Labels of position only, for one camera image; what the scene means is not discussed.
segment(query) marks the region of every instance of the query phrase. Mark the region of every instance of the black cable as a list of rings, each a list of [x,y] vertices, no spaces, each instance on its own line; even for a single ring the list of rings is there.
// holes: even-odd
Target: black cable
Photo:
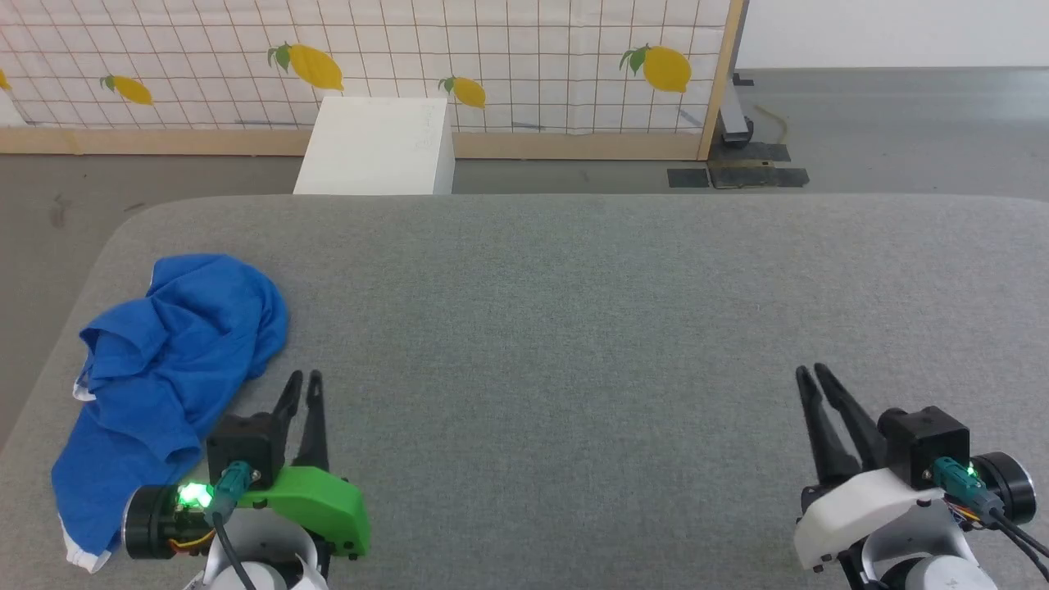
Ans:
[[[226,559],[230,560],[230,565],[233,566],[233,571],[237,572],[237,577],[240,578],[240,583],[244,585],[244,590],[255,590],[255,585],[252,584],[251,576],[244,571],[244,565],[240,563],[240,557],[237,556],[237,552],[233,550],[233,544],[230,543],[230,538],[226,534],[226,525],[222,524],[222,514],[214,512],[211,515],[211,520],[215,523],[215,536],[218,538],[219,544],[222,545],[222,550],[226,551]],[[1049,573],[1046,574],[1046,580],[1049,580]]]
[[[1049,557],[1049,547],[1046,547],[1045,545],[1039,543],[1039,540],[1031,536],[1031,533],[1020,528],[1020,526],[1018,526],[1016,523],[1007,519],[1005,514],[1002,513],[1002,510],[1000,508],[991,508],[990,515],[994,517],[994,520],[998,521],[998,524],[1001,525],[1002,528],[1009,529],[1010,531],[1012,531],[1013,534],[1024,540],[1025,543],[1033,547],[1039,553],[1042,553],[1043,555]]]
[[[990,511],[992,517],[994,515],[996,511],[1001,513],[1001,511],[998,508],[993,508]],[[1027,555],[1031,560],[1031,562],[1034,563],[1034,567],[1039,568],[1039,571],[1042,572],[1042,577],[1045,577],[1046,582],[1049,582],[1049,568],[1046,568],[1045,564],[1042,563],[1042,560],[1039,559],[1039,554],[1034,552],[1034,549],[1031,549],[1030,545],[1024,543],[1022,539],[1016,536],[1016,533],[1013,532],[1012,529],[1003,526],[1001,530],[1003,533],[1005,533],[1006,536],[1009,538],[1009,541],[1011,541],[1016,547],[1020,547],[1020,550],[1023,551],[1024,554]]]

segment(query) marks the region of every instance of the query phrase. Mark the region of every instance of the gray floor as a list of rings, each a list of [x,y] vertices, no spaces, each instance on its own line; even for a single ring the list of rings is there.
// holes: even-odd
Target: gray floor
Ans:
[[[755,140],[779,123],[809,192],[994,194],[1049,201],[1049,71],[755,72]],[[298,159],[0,156],[0,442],[91,264],[147,207],[291,192]],[[459,193],[664,193],[663,162],[456,165]]]

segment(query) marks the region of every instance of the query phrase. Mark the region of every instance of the grid-patterned fabric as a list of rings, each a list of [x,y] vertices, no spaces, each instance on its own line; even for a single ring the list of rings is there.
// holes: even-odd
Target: grid-patterned fabric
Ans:
[[[730,3],[0,0],[0,86],[40,126],[308,127],[329,94],[447,94],[458,131],[695,133]]]

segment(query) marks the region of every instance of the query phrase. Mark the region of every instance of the metal stand leg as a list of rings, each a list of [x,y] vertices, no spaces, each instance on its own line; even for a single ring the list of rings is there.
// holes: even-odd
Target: metal stand leg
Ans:
[[[743,39],[743,26],[747,20],[749,5],[750,0],[744,0],[743,12],[740,14],[740,26],[736,28],[735,43],[732,47],[732,62],[729,65],[732,80],[725,86],[725,97],[722,99],[721,110],[718,112],[722,129],[722,144],[725,147],[740,149],[747,147],[751,138],[754,136],[754,122],[743,114],[740,97],[735,93],[735,58],[740,55],[740,41]]]

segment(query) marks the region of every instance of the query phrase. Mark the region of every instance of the wooden frame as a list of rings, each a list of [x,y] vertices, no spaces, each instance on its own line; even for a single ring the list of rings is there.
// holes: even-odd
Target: wooden frame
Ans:
[[[703,133],[455,133],[455,157],[497,160],[699,160],[710,152],[732,72],[743,0],[731,0]],[[302,156],[311,131],[270,129],[0,128],[0,153]]]

